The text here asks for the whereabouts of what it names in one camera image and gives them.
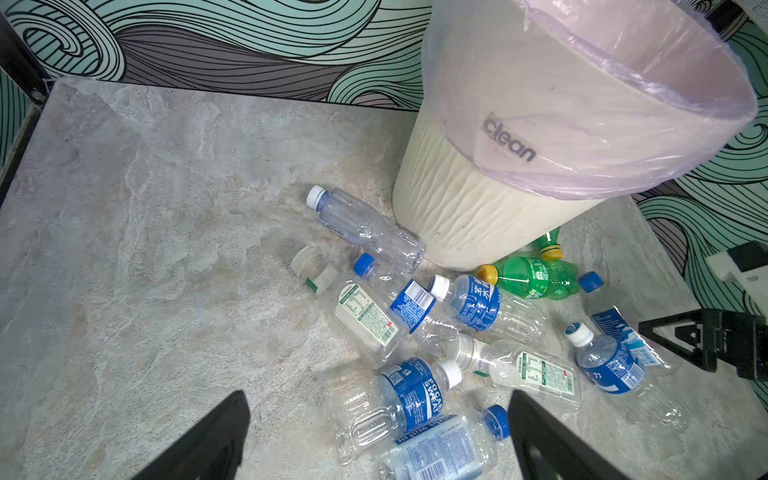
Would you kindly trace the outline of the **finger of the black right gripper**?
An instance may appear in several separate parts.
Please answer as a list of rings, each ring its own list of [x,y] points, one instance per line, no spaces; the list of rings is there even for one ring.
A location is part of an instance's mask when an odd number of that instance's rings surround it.
[[[646,339],[683,360],[713,360],[713,309],[698,309],[645,320],[638,329]]]

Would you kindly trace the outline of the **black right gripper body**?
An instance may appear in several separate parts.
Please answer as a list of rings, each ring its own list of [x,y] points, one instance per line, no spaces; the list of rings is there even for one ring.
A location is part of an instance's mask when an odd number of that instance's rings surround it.
[[[714,370],[718,362],[736,368],[739,377],[767,380],[767,319],[745,312],[714,310]]]

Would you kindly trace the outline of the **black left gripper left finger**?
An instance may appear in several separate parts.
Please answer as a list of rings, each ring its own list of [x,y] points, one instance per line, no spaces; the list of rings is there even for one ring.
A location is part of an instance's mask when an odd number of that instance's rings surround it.
[[[245,392],[234,391],[134,479],[234,479],[249,424]]]

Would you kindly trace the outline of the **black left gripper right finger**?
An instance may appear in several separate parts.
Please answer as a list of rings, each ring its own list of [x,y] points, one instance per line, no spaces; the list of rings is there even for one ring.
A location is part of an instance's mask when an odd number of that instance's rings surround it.
[[[524,391],[513,391],[507,412],[524,479],[627,478]]]

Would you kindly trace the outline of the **blue label bottle white cap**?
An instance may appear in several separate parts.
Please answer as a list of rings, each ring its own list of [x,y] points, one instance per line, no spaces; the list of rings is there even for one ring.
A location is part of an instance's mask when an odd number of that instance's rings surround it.
[[[587,325],[573,322],[564,330],[582,373],[612,398],[626,420],[657,435],[679,434],[689,426],[683,403],[653,383],[629,349]]]

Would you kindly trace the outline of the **clear bottle blue cap label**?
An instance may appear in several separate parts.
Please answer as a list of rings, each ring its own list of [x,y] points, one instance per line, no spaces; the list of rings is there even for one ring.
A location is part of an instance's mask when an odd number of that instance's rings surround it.
[[[395,439],[377,458],[381,479],[476,479],[498,464],[510,437],[507,410],[492,405],[437,417]]]

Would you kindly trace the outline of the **Pocari bottle blue label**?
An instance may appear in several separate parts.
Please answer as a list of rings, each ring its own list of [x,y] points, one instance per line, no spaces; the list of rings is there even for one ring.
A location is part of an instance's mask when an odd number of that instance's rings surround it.
[[[439,417],[446,396],[463,380],[454,360],[412,357],[360,382],[333,390],[326,402],[336,458],[348,465],[381,441]]]

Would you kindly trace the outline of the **clear bottle green white label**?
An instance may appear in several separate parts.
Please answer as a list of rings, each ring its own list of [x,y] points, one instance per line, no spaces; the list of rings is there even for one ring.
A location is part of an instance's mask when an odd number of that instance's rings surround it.
[[[291,269],[314,292],[329,326],[361,358],[380,368],[395,357],[405,340],[405,323],[362,278],[349,270],[338,270],[312,246],[301,249]]]

